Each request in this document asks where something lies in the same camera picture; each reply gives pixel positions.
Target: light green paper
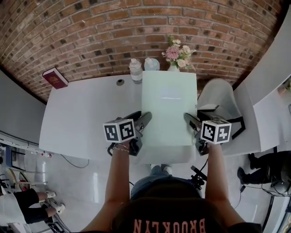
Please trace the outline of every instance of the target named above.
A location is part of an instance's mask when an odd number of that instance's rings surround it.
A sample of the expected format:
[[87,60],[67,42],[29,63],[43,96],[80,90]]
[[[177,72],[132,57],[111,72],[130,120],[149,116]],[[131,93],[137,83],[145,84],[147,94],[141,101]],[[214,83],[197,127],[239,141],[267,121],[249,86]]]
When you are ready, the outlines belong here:
[[145,146],[190,146],[192,134],[184,113],[196,116],[196,74],[171,71],[144,71],[142,112],[152,120],[143,131]]

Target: black shoe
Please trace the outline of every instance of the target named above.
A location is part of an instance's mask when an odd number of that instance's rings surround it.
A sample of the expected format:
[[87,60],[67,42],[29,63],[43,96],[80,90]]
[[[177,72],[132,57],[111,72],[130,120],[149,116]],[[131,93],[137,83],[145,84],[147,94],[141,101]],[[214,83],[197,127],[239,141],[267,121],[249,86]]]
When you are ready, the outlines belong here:
[[250,168],[251,168],[251,170],[254,170],[256,168],[256,167],[254,167],[254,160],[256,159],[256,157],[255,157],[254,153],[249,154],[248,157],[250,160]]
[[241,181],[241,184],[248,184],[248,183],[244,182],[244,176],[245,175],[246,174],[245,174],[244,169],[242,169],[241,167],[239,167],[238,170],[237,170],[237,177]]

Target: hole in table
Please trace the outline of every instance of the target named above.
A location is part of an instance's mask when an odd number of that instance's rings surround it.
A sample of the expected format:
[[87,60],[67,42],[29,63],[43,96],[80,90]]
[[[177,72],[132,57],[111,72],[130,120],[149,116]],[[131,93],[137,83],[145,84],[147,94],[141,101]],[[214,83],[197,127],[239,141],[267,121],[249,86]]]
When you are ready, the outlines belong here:
[[116,85],[118,86],[122,86],[124,84],[124,80],[123,79],[119,79],[116,81]]

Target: flower vase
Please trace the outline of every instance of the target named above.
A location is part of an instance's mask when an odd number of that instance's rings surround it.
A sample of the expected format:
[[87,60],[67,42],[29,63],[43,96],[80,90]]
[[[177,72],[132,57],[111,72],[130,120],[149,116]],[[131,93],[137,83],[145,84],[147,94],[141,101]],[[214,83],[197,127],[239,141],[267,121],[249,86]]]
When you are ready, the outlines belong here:
[[176,64],[171,63],[170,67],[168,68],[168,71],[180,72],[180,69],[176,66]]

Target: pink flower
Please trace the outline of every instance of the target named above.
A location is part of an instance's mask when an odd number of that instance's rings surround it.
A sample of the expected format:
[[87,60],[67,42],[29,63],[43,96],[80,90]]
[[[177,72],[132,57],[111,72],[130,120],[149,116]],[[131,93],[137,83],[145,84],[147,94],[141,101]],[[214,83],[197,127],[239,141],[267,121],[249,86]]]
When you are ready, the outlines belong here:
[[166,58],[177,60],[179,57],[179,48],[176,46],[171,46],[166,50]]

